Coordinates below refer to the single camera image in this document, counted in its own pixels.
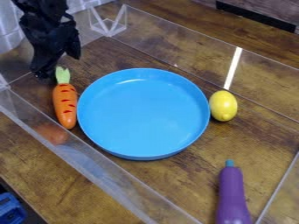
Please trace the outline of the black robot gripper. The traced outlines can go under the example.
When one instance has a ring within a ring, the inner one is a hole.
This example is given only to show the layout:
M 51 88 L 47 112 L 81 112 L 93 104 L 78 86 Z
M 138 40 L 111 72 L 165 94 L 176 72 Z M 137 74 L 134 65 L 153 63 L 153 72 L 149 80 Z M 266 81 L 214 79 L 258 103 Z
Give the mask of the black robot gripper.
M 51 79 L 58 57 L 79 58 L 79 38 L 66 0 L 11 0 L 22 12 L 18 25 L 33 48 L 30 71 Z

